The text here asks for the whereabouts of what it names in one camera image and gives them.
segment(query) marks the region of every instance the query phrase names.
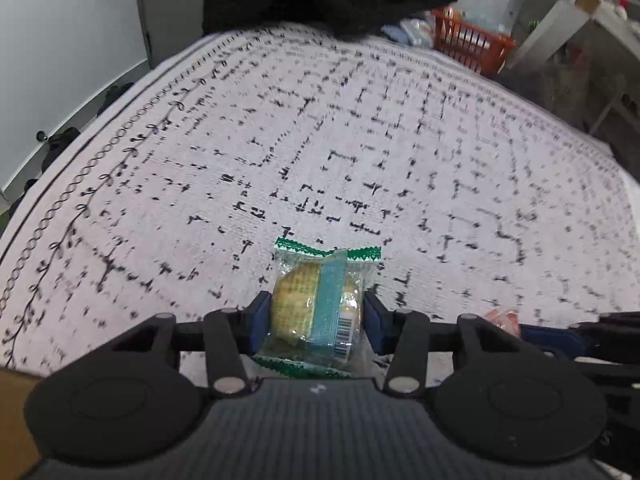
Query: bed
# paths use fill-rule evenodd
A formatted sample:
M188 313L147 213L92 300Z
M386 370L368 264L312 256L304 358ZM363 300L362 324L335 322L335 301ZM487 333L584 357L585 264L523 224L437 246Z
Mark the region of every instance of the bed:
M369 285L433 320L638 310L636 195L569 126L438 53L297 25L210 36L27 193L0 240L3 364L47 375L159 312L242 308L273 288L279 236L381 246Z

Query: packaged pastry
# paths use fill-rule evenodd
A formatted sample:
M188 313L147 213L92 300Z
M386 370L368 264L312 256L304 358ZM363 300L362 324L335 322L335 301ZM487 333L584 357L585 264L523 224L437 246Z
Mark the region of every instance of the packaged pastry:
M275 254L278 279L262 356L348 370L360 340L366 274L380 248L320 251L278 238Z

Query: orange basket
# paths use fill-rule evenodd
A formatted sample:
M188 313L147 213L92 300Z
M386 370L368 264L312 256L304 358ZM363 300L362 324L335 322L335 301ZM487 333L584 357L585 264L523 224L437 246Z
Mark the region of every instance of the orange basket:
M469 25L434 10L436 31L434 48L485 77L493 77L518 43Z

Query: barcode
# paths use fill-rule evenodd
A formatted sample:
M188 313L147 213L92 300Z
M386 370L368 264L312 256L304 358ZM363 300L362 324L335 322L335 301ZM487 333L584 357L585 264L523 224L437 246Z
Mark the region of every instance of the barcode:
M351 351L353 335L353 316L340 314L338 332L335 335L334 355L338 359L347 360Z

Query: patterned bedsheet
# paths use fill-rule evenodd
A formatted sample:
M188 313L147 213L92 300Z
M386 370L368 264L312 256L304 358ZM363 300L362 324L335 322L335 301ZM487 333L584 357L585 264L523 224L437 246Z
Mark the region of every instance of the patterned bedsheet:
M434 320L639 306L615 161L437 53L292 25L163 63L30 190L0 241L3 363L49 374L158 312L244 306L278 236L382 246L370 285Z

